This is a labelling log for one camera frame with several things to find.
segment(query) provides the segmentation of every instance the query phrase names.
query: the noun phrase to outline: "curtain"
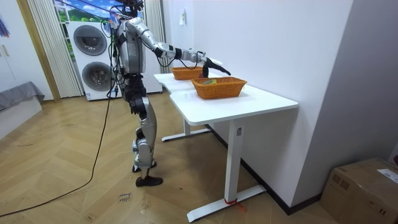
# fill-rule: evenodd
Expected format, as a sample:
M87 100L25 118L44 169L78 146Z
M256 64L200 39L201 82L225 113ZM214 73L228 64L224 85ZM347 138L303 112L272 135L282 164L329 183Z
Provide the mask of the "curtain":
M165 42L164 18L161 0L144 0L144 21L148 29L154 34L158 41ZM163 65L169 61L166 58L159 59ZM161 67L162 73L169 73L168 67Z
M27 2L60 96L62 98L82 96L83 89L73 68L52 0L27 0Z

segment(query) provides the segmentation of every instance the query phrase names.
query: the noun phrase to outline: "robot leg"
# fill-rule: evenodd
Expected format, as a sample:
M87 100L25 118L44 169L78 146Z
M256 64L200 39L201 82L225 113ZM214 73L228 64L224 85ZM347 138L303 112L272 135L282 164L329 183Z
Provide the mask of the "robot leg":
M136 186L156 186L163 182L160 177L149 176L149 170L153 164L154 145L156 139L156 116L148 97L133 99L131 108L138 111L141 119L141 127L137 129L136 146L138 156L134 160L134 167L142 171L141 177L136 180Z
M133 151L133 153L137 154L137 156L136 156L136 158L135 158L135 160L134 160L134 165L132 166L132 172L133 172L133 173L140 172L141 169L138 168L137 165L135 165L135 164L137 164L137 163L139 162L138 147L137 147L136 141L133 141L133 142L132 142L132 151ZM151 165L150 168L154 168L155 166L157 166L157 163L156 163L155 159L153 159L153 160L152 160L152 165Z

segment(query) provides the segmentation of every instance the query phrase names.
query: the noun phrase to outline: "white desk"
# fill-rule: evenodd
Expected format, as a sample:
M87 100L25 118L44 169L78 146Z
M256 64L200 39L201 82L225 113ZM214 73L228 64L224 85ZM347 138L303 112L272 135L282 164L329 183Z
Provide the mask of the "white desk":
M209 73L210 78L220 77ZM239 165L241 160L244 134L243 119L248 116L270 113L298 107L297 102L277 96L258 88L245 85L239 97L203 100L200 98L190 80L176 80L172 73L157 74L155 78L170 92L170 99L184 117L184 133L169 136L166 140L198 134L190 132L191 126L229 121L228 156L224 199L227 202L238 202L255 196L266 190L257 185L237 193ZM228 207L224 199L192 210L187 214L189 222Z

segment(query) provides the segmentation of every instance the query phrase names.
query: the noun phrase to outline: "washing machine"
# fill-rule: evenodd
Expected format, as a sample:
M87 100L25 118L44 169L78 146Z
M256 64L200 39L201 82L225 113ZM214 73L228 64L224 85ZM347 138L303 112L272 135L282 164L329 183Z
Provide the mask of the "washing machine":
M111 86L111 97L116 95L114 88L117 84L111 78L114 75L108 54L111 39L104 35L101 26L100 22L66 22L80 78L89 101L107 99L106 94Z

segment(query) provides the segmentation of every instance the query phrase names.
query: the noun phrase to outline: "woven basket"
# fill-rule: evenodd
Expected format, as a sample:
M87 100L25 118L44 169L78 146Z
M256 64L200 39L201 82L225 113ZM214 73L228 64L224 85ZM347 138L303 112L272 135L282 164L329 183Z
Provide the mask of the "woven basket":
M185 67L172 68L174 78L176 80L191 80L192 78L199 78L202 68L201 67L196 67L195 69L192 69L194 67L189 67L189 68L191 69Z
M217 83L209 85L201 84L206 80L212 79L217 80ZM239 96L244 84L247 83L247 81L234 77L196 78L191 81L198 95L205 100Z

